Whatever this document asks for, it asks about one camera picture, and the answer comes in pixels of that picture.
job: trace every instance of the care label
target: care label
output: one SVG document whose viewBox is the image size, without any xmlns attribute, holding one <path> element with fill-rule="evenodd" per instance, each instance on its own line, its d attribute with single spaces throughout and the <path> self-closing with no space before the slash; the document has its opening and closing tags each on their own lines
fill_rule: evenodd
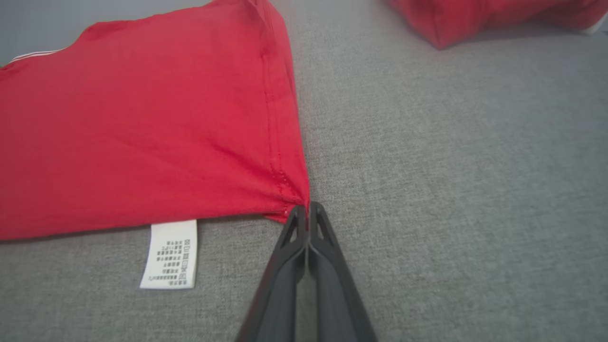
<svg viewBox="0 0 608 342">
<path fill-rule="evenodd" d="M 152 225 L 148 263 L 139 288 L 193 288 L 196 276 L 196 220 Z"/>
</svg>

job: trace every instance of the gray fabric surface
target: gray fabric surface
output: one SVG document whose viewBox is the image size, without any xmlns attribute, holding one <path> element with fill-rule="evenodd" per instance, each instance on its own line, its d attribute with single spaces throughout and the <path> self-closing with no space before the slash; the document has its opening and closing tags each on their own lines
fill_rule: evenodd
<svg viewBox="0 0 608 342">
<path fill-rule="evenodd" d="M 377 0 L 275 3 L 311 197 L 379 340 L 608 340 L 608 36 L 527 24 L 438 51 Z M 0 61 L 188 5 L 3 2 Z M 187 291 L 137 288 L 145 228 L 2 243 L 2 340 L 230 341 L 280 228 L 199 221 Z M 298 296 L 314 341 L 310 278 Z"/>
</svg>

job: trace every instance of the white stripe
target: white stripe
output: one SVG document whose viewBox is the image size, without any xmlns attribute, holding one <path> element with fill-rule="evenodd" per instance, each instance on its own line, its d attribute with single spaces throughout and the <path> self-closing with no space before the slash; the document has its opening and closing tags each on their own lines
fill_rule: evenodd
<svg viewBox="0 0 608 342">
<path fill-rule="evenodd" d="M 24 54 L 24 55 L 20 55 L 17 56 L 15 58 L 13 58 L 13 60 L 11 62 L 14 62 L 16 60 L 22 60 L 23 58 L 28 58 L 28 57 L 34 57 L 34 56 L 46 56 L 46 55 L 50 55 L 50 54 L 54 54 L 57 51 L 61 51 L 63 49 L 59 49 L 59 50 L 54 50 L 54 51 L 39 51 L 39 52 L 31 52 L 29 54 Z"/>
<path fill-rule="evenodd" d="M 591 27 L 589 27 L 586 30 L 581 30 L 582 33 L 586 34 L 586 35 L 592 35 L 595 32 L 597 32 L 599 30 L 599 28 L 602 26 L 602 24 L 604 23 L 604 20 L 606 20 L 606 18 L 608 18 L 608 12 L 606 12 L 606 14 L 604 14 L 604 16 L 594 25 L 592 25 Z"/>
</svg>

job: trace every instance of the red fabric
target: red fabric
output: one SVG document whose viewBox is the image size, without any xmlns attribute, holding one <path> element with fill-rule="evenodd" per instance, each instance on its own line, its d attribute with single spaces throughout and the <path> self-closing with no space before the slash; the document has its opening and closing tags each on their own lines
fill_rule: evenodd
<svg viewBox="0 0 608 342">
<path fill-rule="evenodd" d="M 539 19 L 584 30 L 608 11 L 608 0 L 390 0 L 410 25 L 443 48 L 486 29 Z"/>
<path fill-rule="evenodd" d="M 0 71 L 0 239 L 308 204 L 285 24 L 267 0 L 97 23 Z"/>
</svg>

